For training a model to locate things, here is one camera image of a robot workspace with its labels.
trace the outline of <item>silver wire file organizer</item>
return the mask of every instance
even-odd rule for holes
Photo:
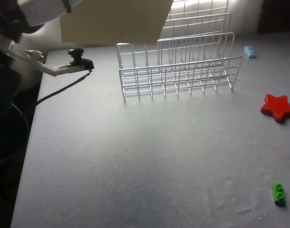
[[[189,1],[174,2],[182,2],[183,11],[169,13],[156,45],[117,45],[124,101],[127,95],[166,96],[167,91],[179,95],[182,90],[192,94],[196,88],[204,93],[207,87],[217,91],[221,85],[233,90],[242,57],[232,57],[235,35],[228,32],[231,15],[226,13],[227,2],[221,7],[212,0],[209,9],[200,10],[201,0],[193,0],[196,9],[188,11]],[[225,13],[214,14],[218,10]]]

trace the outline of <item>red star-shaped object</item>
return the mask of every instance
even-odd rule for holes
[[[287,96],[275,97],[267,94],[264,99],[265,104],[261,107],[261,112],[271,115],[276,122],[281,123],[284,118],[290,117],[290,105]]]

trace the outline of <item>white wall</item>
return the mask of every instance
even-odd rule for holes
[[[203,7],[210,0],[203,1]],[[225,0],[213,0],[215,5],[224,5]],[[262,0],[229,0],[228,13],[231,13],[230,31],[237,34],[252,34],[257,31],[259,13]],[[61,42],[59,18],[48,22],[42,29],[34,34],[24,34],[21,43],[14,46],[14,50],[22,53],[24,49],[36,49],[44,54],[54,49],[70,49],[76,47],[93,47],[97,44],[77,44]],[[17,61],[16,68],[22,73],[20,89],[24,90],[40,82],[40,74],[32,70],[28,64]]]

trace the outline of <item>brown paper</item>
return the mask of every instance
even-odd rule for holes
[[[84,0],[61,16],[63,42],[155,43],[173,0]]]

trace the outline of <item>green lego brick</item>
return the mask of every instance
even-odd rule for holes
[[[277,206],[285,206],[286,200],[284,198],[284,191],[281,183],[272,184],[272,192],[274,197],[274,202]]]

